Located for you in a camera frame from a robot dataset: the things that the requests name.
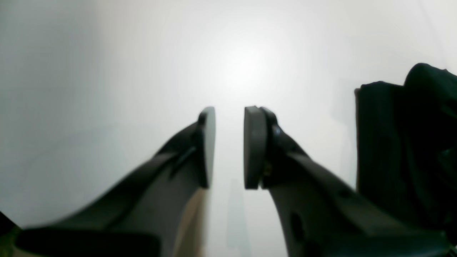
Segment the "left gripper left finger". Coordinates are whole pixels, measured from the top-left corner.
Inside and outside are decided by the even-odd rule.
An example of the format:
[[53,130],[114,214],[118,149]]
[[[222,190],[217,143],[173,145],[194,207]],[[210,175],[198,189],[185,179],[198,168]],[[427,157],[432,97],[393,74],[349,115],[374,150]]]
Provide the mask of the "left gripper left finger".
[[46,257],[170,257],[187,204],[211,185],[215,134],[215,108],[206,107],[95,202],[23,230],[15,246]]

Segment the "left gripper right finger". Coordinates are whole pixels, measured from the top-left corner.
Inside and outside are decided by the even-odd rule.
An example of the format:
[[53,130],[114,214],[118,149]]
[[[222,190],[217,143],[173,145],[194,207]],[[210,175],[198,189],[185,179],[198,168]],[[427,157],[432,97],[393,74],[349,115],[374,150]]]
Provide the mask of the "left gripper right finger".
[[266,189],[290,257],[449,257],[443,232],[388,215],[314,160],[265,107],[244,111],[244,184]]

